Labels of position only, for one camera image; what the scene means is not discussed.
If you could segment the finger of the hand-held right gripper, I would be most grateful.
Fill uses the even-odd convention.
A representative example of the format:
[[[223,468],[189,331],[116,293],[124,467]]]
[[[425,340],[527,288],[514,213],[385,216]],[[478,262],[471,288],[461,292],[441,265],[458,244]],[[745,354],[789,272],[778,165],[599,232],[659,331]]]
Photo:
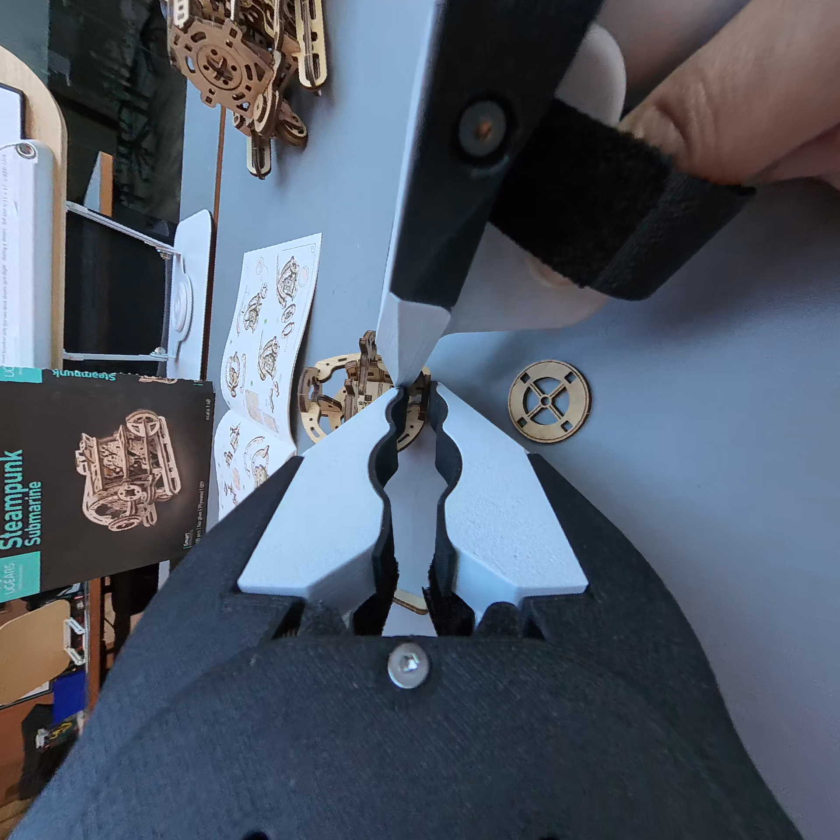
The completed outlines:
[[[377,348],[395,385],[407,385],[411,380],[408,375],[416,375],[422,370],[450,319],[443,308],[403,300],[393,289],[400,237],[418,227],[418,223],[407,221],[408,183],[413,173],[426,88],[429,77],[434,74],[446,6],[446,2],[433,2],[421,29],[423,38],[408,99],[406,138],[376,329]]]

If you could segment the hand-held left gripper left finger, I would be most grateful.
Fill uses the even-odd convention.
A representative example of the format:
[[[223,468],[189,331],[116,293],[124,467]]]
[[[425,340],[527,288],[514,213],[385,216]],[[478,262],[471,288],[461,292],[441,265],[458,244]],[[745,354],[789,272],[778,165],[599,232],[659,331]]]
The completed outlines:
[[[238,578],[242,592],[294,596],[380,634],[398,580],[385,485],[398,467],[403,390],[392,388],[309,449]]]

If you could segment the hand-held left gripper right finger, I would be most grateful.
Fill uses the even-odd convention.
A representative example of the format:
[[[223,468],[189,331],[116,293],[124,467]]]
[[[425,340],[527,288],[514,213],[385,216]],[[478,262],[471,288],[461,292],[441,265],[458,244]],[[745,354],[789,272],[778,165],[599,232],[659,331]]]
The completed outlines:
[[[445,386],[430,386],[437,502],[424,591],[438,634],[471,634],[487,611],[578,595],[588,580],[529,453]]]

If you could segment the small wooden model assembly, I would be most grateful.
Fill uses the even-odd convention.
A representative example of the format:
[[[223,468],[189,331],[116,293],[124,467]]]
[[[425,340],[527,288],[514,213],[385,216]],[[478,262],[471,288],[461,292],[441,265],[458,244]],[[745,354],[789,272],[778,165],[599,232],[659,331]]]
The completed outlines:
[[[404,428],[397,439],[402,451],[420,435],[427,421],[431,372],[424,368],[408,389]],[[304,431],[313,443],[338,429],[393,386],[375,345],[375,331],[360,339],[360,351],[336,355],[305,368],[298,381],[297,404]]]

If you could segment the black model kit box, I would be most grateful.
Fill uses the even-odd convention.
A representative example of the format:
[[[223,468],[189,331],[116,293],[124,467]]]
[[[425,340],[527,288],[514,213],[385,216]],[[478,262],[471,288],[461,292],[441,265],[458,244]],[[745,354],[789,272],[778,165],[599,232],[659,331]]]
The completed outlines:
[[[182,559],[214,404],[210,382],[3,366],[2,602]]]

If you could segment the large wooden mechanical model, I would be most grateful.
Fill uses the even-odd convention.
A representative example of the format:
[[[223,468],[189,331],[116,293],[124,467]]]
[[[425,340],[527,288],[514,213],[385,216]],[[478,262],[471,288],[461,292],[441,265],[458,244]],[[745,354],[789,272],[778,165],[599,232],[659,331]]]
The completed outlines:
[[[230,112],[250,174],[271,171],[271,141],[304,148],[308,128],[287,93],[328,78],[321,1],[166,1],[167,51],[203,102]]]

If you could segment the person's right hand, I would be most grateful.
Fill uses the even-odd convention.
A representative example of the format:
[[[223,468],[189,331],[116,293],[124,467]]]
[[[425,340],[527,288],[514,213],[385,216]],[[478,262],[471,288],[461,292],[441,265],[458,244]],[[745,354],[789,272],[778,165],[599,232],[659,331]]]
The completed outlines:
[[[622,131],[718,184],[816,179],[838,190],[838,45],[729,27],[623,118]]]

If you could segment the white assembly instruction booklet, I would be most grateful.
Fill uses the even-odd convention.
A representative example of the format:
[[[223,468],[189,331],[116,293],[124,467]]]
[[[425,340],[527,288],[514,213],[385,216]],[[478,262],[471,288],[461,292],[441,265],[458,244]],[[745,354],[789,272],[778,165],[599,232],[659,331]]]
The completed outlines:
[[[321,244],[312,234],[244,255],[220,370],[227,412],[213,441],[219,519],[297,453],[290,403]]]

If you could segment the spoked wooden wheel disc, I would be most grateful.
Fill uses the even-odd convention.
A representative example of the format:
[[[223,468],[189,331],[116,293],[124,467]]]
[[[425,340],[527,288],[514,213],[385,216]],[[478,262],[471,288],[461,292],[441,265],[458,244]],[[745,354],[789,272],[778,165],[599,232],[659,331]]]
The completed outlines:
[[[511,385],[508,412],[513,426],[538,444],[556,444],[574,435],[592,408],[583,374],[570,364],[541,360],[520,372]]]

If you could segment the tan wooden chair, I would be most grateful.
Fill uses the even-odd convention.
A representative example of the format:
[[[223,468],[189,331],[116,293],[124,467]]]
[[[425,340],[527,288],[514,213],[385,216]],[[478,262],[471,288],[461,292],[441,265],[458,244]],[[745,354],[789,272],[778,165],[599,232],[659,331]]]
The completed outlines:
[[[68,667],[87,663],[87,632],[73,606],[71,600],[56,600],[2,626],[2,706],[42,690]]]

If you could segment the wooden display board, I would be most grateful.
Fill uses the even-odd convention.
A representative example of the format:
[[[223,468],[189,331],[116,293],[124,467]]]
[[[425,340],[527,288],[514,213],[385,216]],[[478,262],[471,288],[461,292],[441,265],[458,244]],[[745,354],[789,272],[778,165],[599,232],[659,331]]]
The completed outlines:
[[[50,367],[35,369],[60,368],[65,311],[67,127],[47,86],[21,59],[5,48],[1,48],[2,85],[24,93],[24,137],[46,144],[54,156],[51,362]],[[27,367],[2,365],[2,368],[14,370]]]

